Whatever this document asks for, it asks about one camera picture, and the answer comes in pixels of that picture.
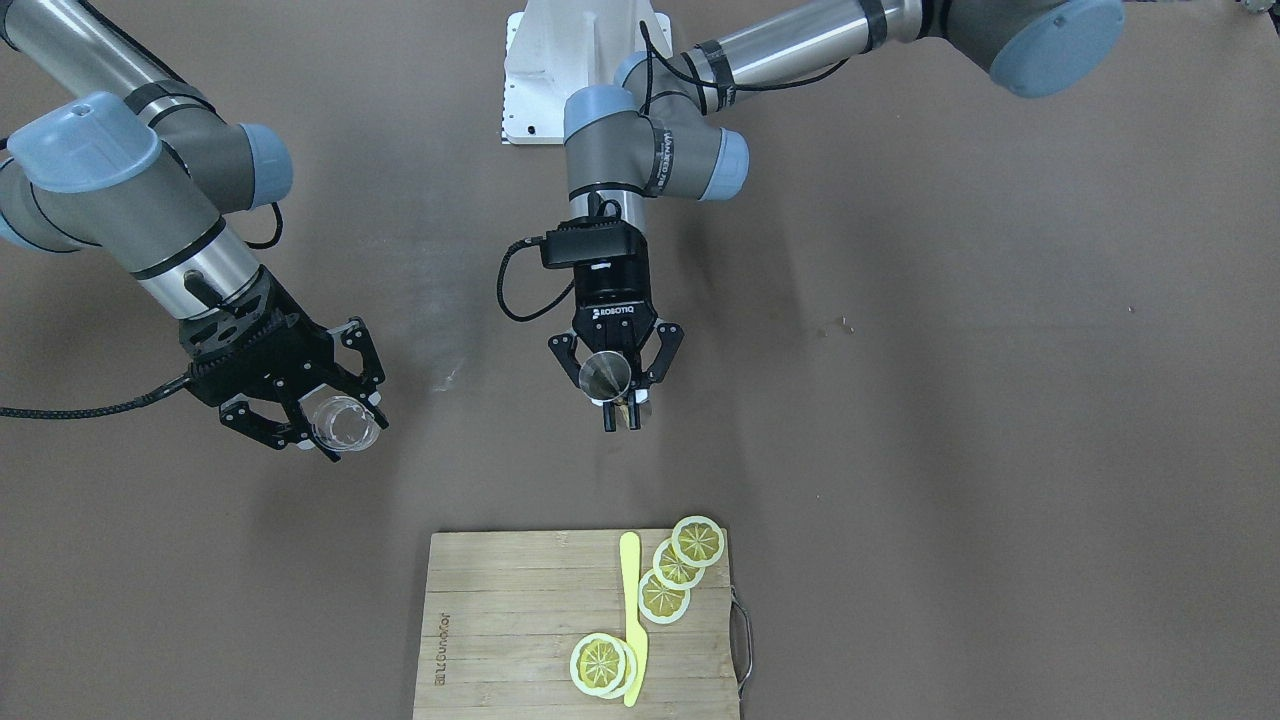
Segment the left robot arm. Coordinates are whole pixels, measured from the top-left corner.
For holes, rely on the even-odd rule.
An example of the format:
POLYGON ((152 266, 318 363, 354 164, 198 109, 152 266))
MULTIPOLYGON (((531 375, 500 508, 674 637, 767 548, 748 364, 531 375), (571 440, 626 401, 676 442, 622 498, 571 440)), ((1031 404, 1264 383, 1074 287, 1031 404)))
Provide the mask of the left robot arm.
POLYGON ((605 430, 620 419, 641 425, 640 407, 684 340, 653 305, 644 202, 732 199, 750 167, 745 138, 710 114, 920 38, 947 41, 1019 97, 1046 97, 1089 74, 1124 24, 1120 1, 812 1, 666 55, 639 22, 643 50, 566 102, 572 217, 529 241, 544 268, 573 273, 572 325, 550 337, 550 351, 605 430))

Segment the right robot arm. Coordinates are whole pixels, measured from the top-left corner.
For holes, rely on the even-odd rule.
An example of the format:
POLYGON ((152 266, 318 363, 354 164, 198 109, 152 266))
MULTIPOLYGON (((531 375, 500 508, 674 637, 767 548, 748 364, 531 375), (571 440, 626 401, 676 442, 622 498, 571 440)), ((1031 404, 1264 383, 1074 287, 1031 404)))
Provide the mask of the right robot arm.
POLYGON ((385 373, 358 318, 314 322, 228 217, 276 210, 291 155, 265 126, 215 106, 87 1, 5 1, 3 41, 73 99, 4 147, 3 237, 45 252, 100 247, 174 316, 189 365, 123 404, 6 407, 4 416, 76 420, 148 406, 182 389, 270 448, 330 460, 387 428, 385 373))

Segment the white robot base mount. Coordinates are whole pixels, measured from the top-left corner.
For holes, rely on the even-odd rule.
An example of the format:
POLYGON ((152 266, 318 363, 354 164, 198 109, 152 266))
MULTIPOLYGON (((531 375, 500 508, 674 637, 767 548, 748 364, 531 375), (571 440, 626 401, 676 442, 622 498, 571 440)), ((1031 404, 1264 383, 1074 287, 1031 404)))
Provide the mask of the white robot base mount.
POLYGON ((645 44, 671 51, 672 23, 649 1, 529 1, 506 22, 500 138, 511 145, 562 143, 567 99, 608 85, 622 60, 645 44))

